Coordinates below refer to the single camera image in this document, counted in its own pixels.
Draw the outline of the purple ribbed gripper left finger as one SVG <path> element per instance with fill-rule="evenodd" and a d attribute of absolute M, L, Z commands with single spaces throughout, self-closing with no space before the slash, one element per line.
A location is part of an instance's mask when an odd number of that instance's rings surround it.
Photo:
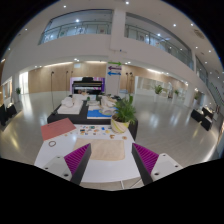
<path fill-rule="evenodd" d="M 67 154 L 64 160 L 72 174 L 71 182 L 79 185 L 91 156 L 91 144 L 86 144 Z"/>

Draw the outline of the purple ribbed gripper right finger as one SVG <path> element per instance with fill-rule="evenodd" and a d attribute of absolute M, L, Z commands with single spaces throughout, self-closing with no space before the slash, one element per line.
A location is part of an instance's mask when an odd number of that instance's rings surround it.
<path fill-rule="evenodd" d="M 132 144 L 132 155 L 139 170 L 142 182 L 148 185 L 153 182 L 151 172 L 158 160 L 159 155 L 141 145 Z"/>

